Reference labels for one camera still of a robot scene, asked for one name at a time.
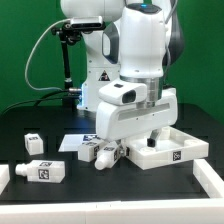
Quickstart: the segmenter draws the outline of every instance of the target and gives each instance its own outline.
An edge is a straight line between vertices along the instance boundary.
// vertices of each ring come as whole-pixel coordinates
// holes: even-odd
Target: white cube
[[[25,137],[25,147],[30,155],[44,153],[43,140],[38,134],[27,134]]]

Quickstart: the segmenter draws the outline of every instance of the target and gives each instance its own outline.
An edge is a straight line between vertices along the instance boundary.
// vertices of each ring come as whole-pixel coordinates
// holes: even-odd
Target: white container
[[[33,160],[29,164],[17,165],[16,174],[27,176],[28,181],[60,183],[65,177],[65,163]]]
[[[116,142],[110,142],[97,153],[95,167],[98,170],[112,168],[119,158],[119,146]]]

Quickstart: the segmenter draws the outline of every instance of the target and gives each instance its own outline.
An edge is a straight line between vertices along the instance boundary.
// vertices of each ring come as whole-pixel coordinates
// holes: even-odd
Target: small white block
[[[106,145],[102,139],[94,138],[78,147],[78,159],[85,162],[91,162],[97,157],[98,151]]]
[[[6,185],[10,180],[9,177],[9,166],[8,165],[0,165],[0,194],[5,189]]]
[[[44,153],[43,140],[38,134],[27,134],[25,137],[25,147],[30,155]]]

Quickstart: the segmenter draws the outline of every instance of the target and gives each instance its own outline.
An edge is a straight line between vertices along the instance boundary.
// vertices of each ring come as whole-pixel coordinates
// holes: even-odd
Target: black tabletop
[[[224,126],[197,106],[179,105],[175,128],[209,143],[206,160],[224,176]],[[30,156],[24,135],[38,133],[45,153]],[[65,134],[95,133],[95,120],[63,107],[19,107],[0,117],[0,164],[9,164],[10,182],[0,204],[65,203],[187,199],[208,197],[193,176],[193,161],[141,170],[121,158],[112,169],[98,171],[94,161],[77,159],[77,152],[58,152]],[[65,161],[62,183],[28,182],[15,167],[32,160]]]

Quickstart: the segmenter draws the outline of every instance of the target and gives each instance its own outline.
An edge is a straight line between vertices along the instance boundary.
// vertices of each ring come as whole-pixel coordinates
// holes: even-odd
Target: green backdrop
[[[24,80],[27,58],[40,35],[52,23],[64,19],[60,0],[0,0],[0,110],[43,92],[31,90]],[[224,1],[179,0],[178,15],[185,50],[171,67],[169,83],[177,88],[178,101],[201,107],[224,123]],[[85,80],[85,45],[69,49],[73,80]],[[29,70],[36,87],[63,88],[60,42],[48,34]]]

